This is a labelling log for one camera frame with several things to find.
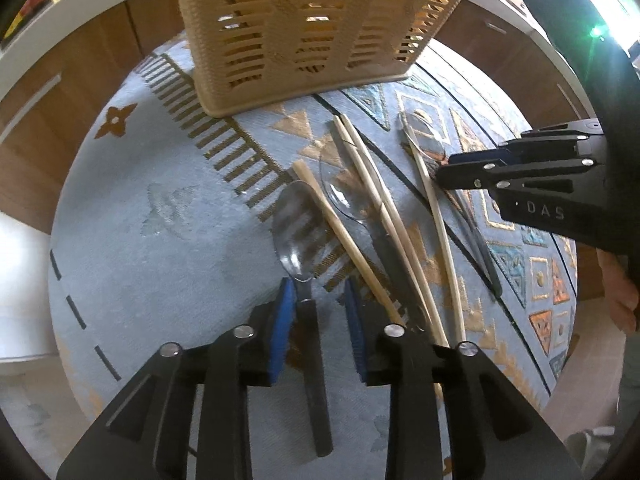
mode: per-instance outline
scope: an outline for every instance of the screw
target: screw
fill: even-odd
[[[160,347],[160,355],[162,357],[176,357],[180,353],[180,345],[178,343],[164,343]]]
[[[253,336],[254,333],[253,327],[249,325],[240,325],[234,328],[234,336],[238,339],[247,339],[248,337]]]
[[[472,343],[471,341],[463,341],[458,345],[458,352],[468,357],[473,357],[474,355],[478,354],[479,351],[480,350],[478,346],[476,346],[475,343]]]
[[[404,335],[404,326],[391,324],[385,326],[385,334],[389,337],[402,337]]]

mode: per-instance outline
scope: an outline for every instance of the wooden chopstick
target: wooden chopstick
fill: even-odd
[[[406,259],[409,261],[409,268],[412,269],[414,277],[417,280],[417,290],[420,291],[420,296],[423,300],[422,307],[430,320],[431,330],[436,343],[441,346],[449,346],[438,308],[433,300],[429,283],[422,271],[422,266],[415,252],[414,245],[411,243],[411,239],[404,227],[404,223],[402,223],[396,204],[391,198],[391,193],[384,184],[369,150],[364,145],[363,140],[346,115],[341,115],[340,118],[334,118],[334,122],[340,136],[347,143],[348,149],[350,149],[350,154],[353,157],[358,172],[360,172],[360,177],[369,190],[372,200],[375,203],[381,203],[384,206],[382,210],[386,210],[390,217],[390,228],[396,232],[396,237],[400,242],[399,250],[401,253],[404,253]]]
[[[329,203],[327,197],[324,195],[324,192],[322,192],[320,184],[316,180],[314,174],[311,172],[306,162],[304,160],[297,160],[292,164],[291,167],[296,172],[298,178],[303,182],[306,182],[315,193],[316,197],[318,198],[318,205],[322,210],[324,218],[326,219],[331,229],[334,231],[338,240],[340,240],[340,243],[342,244],[344,249],[347,251],[347,254],[351,258],[351,261],[360,271],[360,274],[362,275],[365,283],[369,285],[369,288],[371,289],[376,300],[378,300],[378,302],[385,307],[386,313],[388,314],[391,322],[404,326],[404,321],[398,314],[398,311],[391,301],[391,298],[386,293],[385,288],[377,279],[376,275],[373,273],[373,270],[367,263],[362,252],[360,252],[360,249],[356,245],[356,242],[353,240],[353,238],[351,238],[351,235],[347,231],[347,228],[335,213],[334,208]]]
[[[451,301],[453,302],[453,311],[456,323],[456,338],[458,342],[466,341],[466,329],[465,319],[462,313],[462,300],[460,299],[460,289],[458,288],[458,276],[456,274],[456,267],[453,263],[453,255],[451,254],[451,246],[449,244],[449,236],[444,227],[444,220],[442,218],[442,211],[440,210],[440,204],[438,203],[438,196],[433,186],[433,181],[429,176],[429,171],[424,163],[422,154],[418,149],[418,142],[415,138],[415,133],[411,127],[405,126],[405,134],[409,137],[409,145],[411,151],[414,154],[415,163],[418,166],[418,172],[422,180],[422,185],[427,193],[427,199],[431,205],[431,211],[433,213],[433,220],[436,224],[436,231],[438,232],[438,238],[440,239],[440,247],[444,256],[444,264],[447,269],[447,276],[449,278],[449,288],[451,290]]]

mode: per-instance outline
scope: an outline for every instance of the round table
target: round table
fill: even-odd
[[[529,129],[482,72],[432,41],[401,82],[326,92],[226,119],[208,117],[194,92],[183,35],[157,49],[126,79],[89,131],[60,197],[51,236],[49,292],[66,374],[95,418],[158,347],[212,342],[272,300],[285,272],[270,233],[274,201],[306,160],[319,173],[333,113],[385,154],[377,159],[454,338],[444,265],[417,171],[399,142],[401,110],[420,110],[447,154],[490,148]],[[407,180],[398,179],[399,170]],[[537,409],[566,358],[575,313],[575,246],[566,238],[505,222],[485,190],[465,192],[491,249],[504,293],[496,300],[452,244],[468,338]],[[474,254],[449,199],[446,222]],[[362,228],[354,239],[388,283]],[[343,307],[356,271],[330,242],[316,268],[322,355],[335,450],[314,453],[295,356],[274,388],[251,388],[254,478],[383,478],[388,388],[358,380]],[[444,407],[440,407],[444,420]],[[449,449],[444,439],[444,455]],[[443,469],[447,472],[445,460]]]

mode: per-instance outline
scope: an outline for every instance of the beige basket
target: beige basket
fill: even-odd
[[[222,117],[398,80],[460,0],[180,0],[202,107]]]

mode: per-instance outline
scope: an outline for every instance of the brown flower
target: brown flower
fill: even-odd
[[[138,103],[133,103],[124,108],[116,108],[115,106],[110,106],[107,110],[107,117],[105,118],[104,124],[100,126],[98,133],[95,134],[96,139],[100,139],[100,137],[104,137],[106,134],[113,134],[116,137],[122,137],[125,131],[125,121],[127,117],[129,117],[133,110],[136,109]]]

